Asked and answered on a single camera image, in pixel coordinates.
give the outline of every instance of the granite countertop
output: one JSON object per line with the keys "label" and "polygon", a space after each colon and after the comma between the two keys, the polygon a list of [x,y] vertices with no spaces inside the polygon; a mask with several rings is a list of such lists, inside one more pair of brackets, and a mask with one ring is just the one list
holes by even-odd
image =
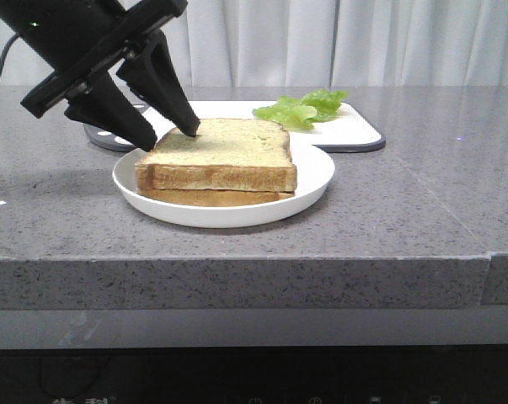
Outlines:
{"label": "granite countertop", "polygon": [[111,179],[122,154],[66,104],[34,119],[29,90],[0,87],[0,310],[508,305],[508,88],[347,88],[387,146],[332,154],[302,213],[220,230],[134,210]]}

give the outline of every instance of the plate rim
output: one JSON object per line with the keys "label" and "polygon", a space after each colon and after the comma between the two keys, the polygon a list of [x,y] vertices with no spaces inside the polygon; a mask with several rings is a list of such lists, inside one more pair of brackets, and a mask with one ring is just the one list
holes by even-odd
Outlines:
{"label": "plate rim", "polygon": [[132,198],[141,199],[148,203],[154,204],[154,205],[161,205],[170,209],[176,209],[176,210],[200,210],[200,211],[217,211],[217,212],[225,212],[225,211],[235,211],[235,210],[252,210],[252,209],[258,209],[259,207],[269,207],[269,206],[277,206],[277,205],[284,205],[289,204],[291,201],[296,201],[300,198],[306,197],[310,195],[311,193],[314,193],[323,187],[326,187],[330,180],[333,178],[335,173],[335,164],[334,160],[326,151],[323,151],[319,147],[316,147],[314,145],[311,145],[305,141],[291,141],[291,148],[293,147],[303,147],[305,149],[315,150],[316,153],[319,154],[319,156],[323,156],[327,159],[327,162],[330,162],[330,173],[327,174],[327,179],[323,181],[323,183],[319,183],[316,185],[316,187],[311,190],[310,192],[306,194],[300,194],[300,195],[293,195],[291,198],[287,199],[281,199],[281,200],[275,200],[272,202],[264,202],[262,204],[254,204],[254,205],[240,205],[240,206],[195,206],[195,205],[181,205],[181,204],[172,204],[170,202],[165,202],[163,200],[157,200],[157,199],[151,199],[146,196],[140,195],[135,191],[130,190],[127,188],[118,178],[117,178],[117,169],[118,167],[124,163],[124,160],[127,158],[131,158],[135,153],[139,154],[139,158],[141,158],[144,154],[146,154],[145,151],[136,148],[132,151],[127,152],[124,156],[121,156],[120,159],[115,162],[112,170],[112,178],[115,182],[115,185],[123,192],[129,194]]}

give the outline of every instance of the bread crust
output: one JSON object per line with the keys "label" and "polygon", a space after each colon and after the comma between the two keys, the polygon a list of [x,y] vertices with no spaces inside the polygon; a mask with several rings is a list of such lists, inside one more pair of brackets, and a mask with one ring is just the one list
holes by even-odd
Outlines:
{"label": "bread crust", "polygon": [[151,164],[137,171],[139,189],[235,189],[239,191],[292,192],[297,168],[172,166]]}
{"label": "bread crust", "polygon": [[151,199],[162,200],[170,204],[202,207],[231,207],[266,204],[291,198],[289,192],[252,192],[216,189],[145,189],[140,195]]}

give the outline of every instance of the bread slice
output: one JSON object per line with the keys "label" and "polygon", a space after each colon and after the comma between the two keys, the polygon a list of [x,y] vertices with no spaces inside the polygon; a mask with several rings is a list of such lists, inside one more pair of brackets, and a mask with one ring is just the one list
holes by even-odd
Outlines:
{"label": "bread slice", "polygon": [[293,192],[255,192],[226,189],[142,189],[139,193],[151,199],[162,200],[170,204],[228,207],[266,204],[291,198]]}
{"label": "bread slice", "polygon": [[136,178],[140,194],[155,189],[292,193],[297,168],[281,125],[218,118],[201,120],[195,138],[172,129],[136,164]]}

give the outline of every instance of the green lettuce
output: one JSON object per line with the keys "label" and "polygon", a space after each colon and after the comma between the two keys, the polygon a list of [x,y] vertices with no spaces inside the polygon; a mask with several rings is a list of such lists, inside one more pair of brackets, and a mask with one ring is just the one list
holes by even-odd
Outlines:
{"label": "green lettuce", "polygon": [[274,120],[288,130],[308,130],[314,122],[327,122],[338,115],[346,91],[329,91],[324,88],[306,94],[302,98],[281,96],[276,104],[254,109],[254,116],[262,120]]}

